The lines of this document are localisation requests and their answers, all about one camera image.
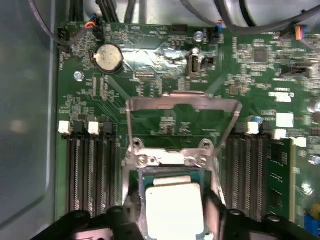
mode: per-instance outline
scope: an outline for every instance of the integrated circuit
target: integrated circuit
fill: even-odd
[[[253,61],[255,63],[266,63],[268,61],[267,50],[263,47],[253,49]]]

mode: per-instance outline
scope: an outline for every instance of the blue connector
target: blue connector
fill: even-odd
[[[319,225],[320,225],[320,220],[315,220],[310,215],[304,216],[304,229],[309,233],[311,233],[312,235],[319,237],[319,232],[318,232]]]

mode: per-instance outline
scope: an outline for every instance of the metal bracket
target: metal bracket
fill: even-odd
[[[163,148],[147,148],[143,142],[133,138],[131,111],[143,109],[172,109],[178,104],[192,105],[196,110],[222,110],[233,113],[232,119],[225,129],[219,143],[214,146],[209,139],[203,139],[198,148],[183,148],[180,151],[167,151]],[[131,97],[126,101],[126,117],[129,137],[129,154],[122,161],[122,201],[124,201],[129,187],[129,174],[135,168],[163,165],[185,165],[207,168],[211,171],[211,188],[221,197],[223,193],[218,176],[217,155],[235,125],[242,104],[234,99],[212,99],[200,91],[174,91],[158,98]]]
[[[143,109],[172,109],[177,104],[190,104],[196,110],[222,110],[228,113],[233,113],[233,117],[224,131],[220,142],[214,147],[213,157],[218,155],[222,144],[227,139],[235,125],[242,108],[242,104],[237,100],[212,99],[207,97],[207,95],[201,91],[174,91],[171,94],[163,94],[158,98],[131,97],[125,102],[129,147],[132,150],[131,154],[139,155],[139,152],[134,149],[131,112]]]

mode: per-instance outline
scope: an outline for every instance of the gray metal surface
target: gray metal surface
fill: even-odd
[[[36,1],[50,26],[54,3]],[[53,46],[24,0],[0,1],[0,236],[26,240],[54,217]]]

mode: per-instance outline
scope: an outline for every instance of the motherboard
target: motherboard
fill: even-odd
[[[59,36],[68,40],[83,26],[64,22]],[[77,209],[96,216],[122,203],[127,100],[192,91],[242,104],[217,155],[227,207],[303,226],[308,196],[320,193],[319,62],[278,32],[124,23],[88,30],[59,53],[56,218]],[[231,117],[178,104],[133,111],[130,128],[135,145],[180,150],[203,139],[218,144]]]

